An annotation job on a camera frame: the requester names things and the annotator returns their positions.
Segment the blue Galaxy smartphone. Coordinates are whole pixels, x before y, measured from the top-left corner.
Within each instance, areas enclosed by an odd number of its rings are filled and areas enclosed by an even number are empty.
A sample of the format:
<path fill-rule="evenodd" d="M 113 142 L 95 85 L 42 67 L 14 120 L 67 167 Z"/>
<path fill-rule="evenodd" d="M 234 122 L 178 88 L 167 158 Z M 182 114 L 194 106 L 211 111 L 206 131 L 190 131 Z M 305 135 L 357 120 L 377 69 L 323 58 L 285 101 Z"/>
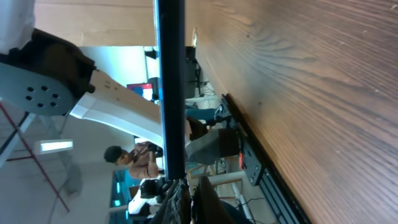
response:
<path fill-rule="evenodd" d="M 154 22 L 160 63 L 160 113 L 165 175 L 185 176 L 185 1 L 155 0 Z"/>

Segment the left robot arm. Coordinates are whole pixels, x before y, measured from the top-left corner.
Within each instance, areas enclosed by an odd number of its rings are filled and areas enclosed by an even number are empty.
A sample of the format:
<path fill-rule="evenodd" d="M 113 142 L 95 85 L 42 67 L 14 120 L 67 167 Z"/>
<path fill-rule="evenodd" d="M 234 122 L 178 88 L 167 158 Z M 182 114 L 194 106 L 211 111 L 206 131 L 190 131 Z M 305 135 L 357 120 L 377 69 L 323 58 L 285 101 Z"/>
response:
<path fill-rule="evenodd" d="M 88 119 L 163 146 L 160 108 L 35 28 L 34 1 L 1 1 L 1 98 L 24 111 Z"/>

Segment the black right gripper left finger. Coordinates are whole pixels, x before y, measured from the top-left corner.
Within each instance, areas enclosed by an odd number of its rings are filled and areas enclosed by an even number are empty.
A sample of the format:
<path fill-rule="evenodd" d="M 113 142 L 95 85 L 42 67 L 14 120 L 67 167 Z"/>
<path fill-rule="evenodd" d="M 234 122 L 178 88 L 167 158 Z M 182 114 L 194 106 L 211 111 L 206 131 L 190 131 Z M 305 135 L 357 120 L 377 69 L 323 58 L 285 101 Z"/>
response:
<path fill-rule="evenodd" d="M 149 224 L 190 224 L 190 191 L 186 179 L 172 184 Z"/>

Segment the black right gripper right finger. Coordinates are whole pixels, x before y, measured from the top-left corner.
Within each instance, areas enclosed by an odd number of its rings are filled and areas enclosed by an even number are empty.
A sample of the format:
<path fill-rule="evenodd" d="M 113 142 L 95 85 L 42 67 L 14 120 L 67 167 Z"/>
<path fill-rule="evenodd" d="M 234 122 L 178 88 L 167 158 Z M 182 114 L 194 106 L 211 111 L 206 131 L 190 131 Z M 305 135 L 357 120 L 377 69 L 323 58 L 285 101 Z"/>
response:
<path fill-rule="evenodd" d="M 193 195 L 194 224 L 235 224 L 207 177 L 200 177 Z"/>

